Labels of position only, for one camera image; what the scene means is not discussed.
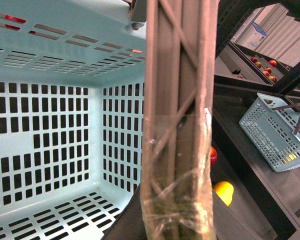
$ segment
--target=white wall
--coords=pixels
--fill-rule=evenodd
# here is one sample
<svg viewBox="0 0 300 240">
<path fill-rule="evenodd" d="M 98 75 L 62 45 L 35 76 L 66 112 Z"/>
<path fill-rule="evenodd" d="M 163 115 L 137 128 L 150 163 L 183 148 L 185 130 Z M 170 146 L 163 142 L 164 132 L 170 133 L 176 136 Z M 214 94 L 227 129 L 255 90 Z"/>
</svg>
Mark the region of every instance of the white wall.
<svg viewBox="0 0 300 240">
<path fill-rule="evenodd" d="M 300 22 L 287 16 L 280 4 L 266 7 L 255 22 L 268 37 L 256 48 L 256 52 L 275 58 L 294 67 L 300 61 Z"/>
</svg>

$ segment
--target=apple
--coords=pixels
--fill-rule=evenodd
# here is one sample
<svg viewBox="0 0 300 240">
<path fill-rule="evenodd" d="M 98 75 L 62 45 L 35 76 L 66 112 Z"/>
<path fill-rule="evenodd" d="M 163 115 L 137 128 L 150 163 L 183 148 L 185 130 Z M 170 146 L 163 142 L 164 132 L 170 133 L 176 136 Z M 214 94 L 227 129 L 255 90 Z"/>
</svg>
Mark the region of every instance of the apple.
<svg viewBox="0 0 300 240">
<path fill-rule="evenodd" d="M 269 63 L 271 64 L 272 67 L 276 67 L 277 66 L 277 62 L 275 60 L 270 60 Z"/>
<path fill-rule="evenodd" d="M 270 67 L 266 67 L 266 68 L 265 68 L 265 71 L 267 71 L 269 74 L 272 73 L 272 69 L 271 69 Z"/>
<path fill-rule="evenodd" d="M 258 58 L 256 58 L 255 56 L 252 57 L 250 60 L 251 60 L 254 64 L 255 64 L 256 62 L 258 62 Z"/>
<path fill-rule="evenodd" d="M 268 77 L 274 84 L 277 82 L 274 76 L 269 76 Z"/>
<path fill-rule="evenodd" d="M 211 146 L 210 151 L 210 165 L 213 166 L 218 159 L 218 153 L 213 146 Z"/>
<path fill-rule="evenodd" d="M 263 74 L 266 75 L 267 77 L 270 76 L 270 73 L 268 71 L 266 71 L 266 70 L 263 71 Z"/>
<path fill-rule="evenodd" d="M 259 61 L 257 61 L 257 62 L 255 63 L 255 65 L 256 65 L 259 69 L 262 67 L 262 63 L 259 62 Z"/>
</svg>

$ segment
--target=light blue shopping basket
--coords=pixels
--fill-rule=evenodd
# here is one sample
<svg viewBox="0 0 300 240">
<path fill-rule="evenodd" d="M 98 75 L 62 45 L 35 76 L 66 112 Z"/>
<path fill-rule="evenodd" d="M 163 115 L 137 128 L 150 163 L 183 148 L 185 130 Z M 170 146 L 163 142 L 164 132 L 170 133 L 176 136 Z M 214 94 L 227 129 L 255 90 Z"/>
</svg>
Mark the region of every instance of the light blue shopping basket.
<svg viewBox="0 0 300 240">
<path fill-rule="evenodd" d="M 125 208 L 145 32 L 122 0 L 0 0 L 0 239 L 100 239 Z"/>
<path fill-rule="evenodd" d="M 276 172 L 300 167 L 300 113 L 281 98 L 258 93 L 239 124 Z"/>
</svg>

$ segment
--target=shelf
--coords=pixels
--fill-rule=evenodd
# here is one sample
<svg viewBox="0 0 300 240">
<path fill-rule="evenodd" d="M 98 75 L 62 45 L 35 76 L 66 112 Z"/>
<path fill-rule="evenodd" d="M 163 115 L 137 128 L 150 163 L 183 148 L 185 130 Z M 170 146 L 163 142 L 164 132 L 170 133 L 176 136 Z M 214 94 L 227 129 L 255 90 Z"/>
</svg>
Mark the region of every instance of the shelf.
<svg viewBox="0 0 300 240">
<path fill-rule="evenodd" d="M 300 229 L 300 168 L 279 173 L 272 171 L 239 126 L 248 107 L 236 97 L 215 96 L 213 101 L 213 139 L 278 234 L 278 239 L 286 239 Z"/>
<path fill-rule="evenodd" d="M 222 150 L 213 142 L 213 147 L 218 152 L 218 160 L 211 167 L 211 181 L 215 185 L 221 181 L 227 181 L 234 186 L 233 200 L 228 207 L 234 213 L 236 218 L 246 223 L 263 240 L 274 240 L 277 237 L 276 232 L 263 215 L 258 205 L 255 203 L 244 184 L 240 181 L 235 171 L 231 168 Z"/>
<path fill-rule="evenodd" d="M 250 80 L 254 83 L 264 84 L 265 82 L 251 69 L 229 46 L 226 46 L 222 53 L 230 58 L 230 61 L 235 62 L 238 68 L 241 69 L 239 75 L 243 76 L 245 79 Z M 221 59 L 217 57 L 215 60 L 215 74 L 216 75 L 226 75 L 229 77 L 236 77 L 237 74 L 232 74 L 228 67 L 226 59 Z"/>
</svg>

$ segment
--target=lemon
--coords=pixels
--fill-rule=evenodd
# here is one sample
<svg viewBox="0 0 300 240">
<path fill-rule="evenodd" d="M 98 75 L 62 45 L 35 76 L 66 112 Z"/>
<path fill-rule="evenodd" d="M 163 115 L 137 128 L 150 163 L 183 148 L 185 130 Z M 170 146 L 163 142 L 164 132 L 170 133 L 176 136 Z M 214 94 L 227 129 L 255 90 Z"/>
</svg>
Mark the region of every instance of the lemon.
<svg viewBox="0 0 300 240">
<path fill-rule="evenodd" d="M 291 160 L 296 159 L 296 158 L 297 158 L 296 155 L 294 155 L 294 154 L 289 154 L 288 156 L 286 156 L 286 157 L 282 160 L 282 162 L 283 162 L 284 164 L 286 164 L 286 163 L 288 163 L 288 162 L 290 162 Z"/>
<path fill-rule="evenodd" d="M 218 182 L 213 190 L 227 206 L 231 204 L 235 192 L 235 188 L 231 183 L 227 181 Z"/>
</svg>

